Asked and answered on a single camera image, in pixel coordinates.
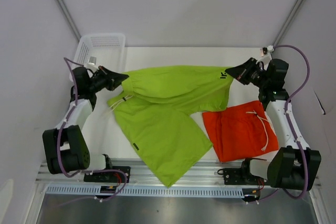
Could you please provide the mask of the orange shorts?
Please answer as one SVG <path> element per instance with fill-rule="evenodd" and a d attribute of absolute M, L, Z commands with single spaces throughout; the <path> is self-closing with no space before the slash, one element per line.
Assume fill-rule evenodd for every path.
<path fill-rule="evenodd" d="M 278 139 L 260 101 L 204 112 L 204 126 L 220 162 L 231 162 L 279 150 Z"/>

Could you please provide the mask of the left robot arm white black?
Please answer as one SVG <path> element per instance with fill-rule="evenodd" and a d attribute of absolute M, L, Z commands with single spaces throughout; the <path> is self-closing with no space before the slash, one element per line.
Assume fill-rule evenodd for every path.
<path fill-rule="evenodd" d="M 87 118 L 97 104 L 97 93 L 103 89 L 114 91 L 129 76 L 103 66 L 92 73 L 84 66 L 70 70 L 73 86 L 69 108 L 63 120 L 53 129 L 43 132 L 43 144 L 48 170 L 64 174 L 89 168 L 91 156 L 82 133 Z"/>

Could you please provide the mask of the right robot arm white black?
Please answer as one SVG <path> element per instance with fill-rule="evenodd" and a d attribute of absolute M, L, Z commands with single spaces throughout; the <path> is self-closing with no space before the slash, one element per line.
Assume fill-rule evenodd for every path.
<path fill-rule="evenodd" d="M 312 150 L 304 140 L 293 116 L 291 98 L 284 89 L 289 65 L 281 59 L 270 60 L 266 69 L 262 65 L 250 58 L 225 71 L 244 85 L 251 83 L 258 87 L 258 99 L 270 118 L 271 130 L 279 144 L 279 150 L 271 160 L 245 159 L 241 164 L 240 179 L 251 184 L 262 178 L 273 188 L 309 191 L 321 163 L 321 154 Z"/>

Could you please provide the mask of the lime green shorts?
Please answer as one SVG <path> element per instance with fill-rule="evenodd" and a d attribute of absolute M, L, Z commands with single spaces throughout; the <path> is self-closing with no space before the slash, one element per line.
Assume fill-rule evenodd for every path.
<path fill-rule="evenodd" d="M 122 92 L 107 104 L 137 155 L 166 187 L 211 148 L 192 119 L 227 108 L 233 78 L 225 67 L 166 66 L 127 72 Z"/>

